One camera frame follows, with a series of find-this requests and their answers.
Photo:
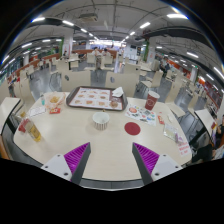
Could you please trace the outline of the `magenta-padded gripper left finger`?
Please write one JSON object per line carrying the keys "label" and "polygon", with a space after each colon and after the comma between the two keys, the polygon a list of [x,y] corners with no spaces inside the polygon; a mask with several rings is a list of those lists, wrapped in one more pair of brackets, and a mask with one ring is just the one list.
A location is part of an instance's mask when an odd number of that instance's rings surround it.
{"label": "magenta-padded gripper left finger", "polygon": [[87,142],[65,155],[56,154],[42,166],[42,169],[79,185],[90,153],[90,143]]}

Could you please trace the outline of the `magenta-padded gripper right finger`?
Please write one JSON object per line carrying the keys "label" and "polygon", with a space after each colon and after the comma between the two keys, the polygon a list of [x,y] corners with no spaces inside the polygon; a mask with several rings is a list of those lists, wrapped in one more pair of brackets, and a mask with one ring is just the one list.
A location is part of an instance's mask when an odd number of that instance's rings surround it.
{"label": "magenta-padded gripper right finger", "polygon": [[169,155],[159,155],[137,143],[133,144],[132,153],[145,185],[182,169],[182,167]]}

